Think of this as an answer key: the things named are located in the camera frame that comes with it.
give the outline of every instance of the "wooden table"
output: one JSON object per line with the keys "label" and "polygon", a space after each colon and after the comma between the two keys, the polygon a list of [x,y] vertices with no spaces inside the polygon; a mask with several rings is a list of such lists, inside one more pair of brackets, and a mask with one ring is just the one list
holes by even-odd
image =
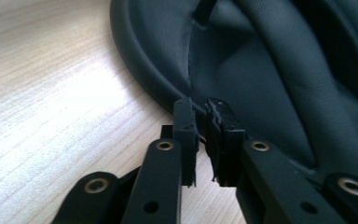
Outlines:
{"label": "wooden table", "polygon": [[[108,0],[0,0],[0,223],[49,223],[82,176],[123,176],[172,123],[121,61]],[[234,189],[183,188],[183,223],[244,223]]]}

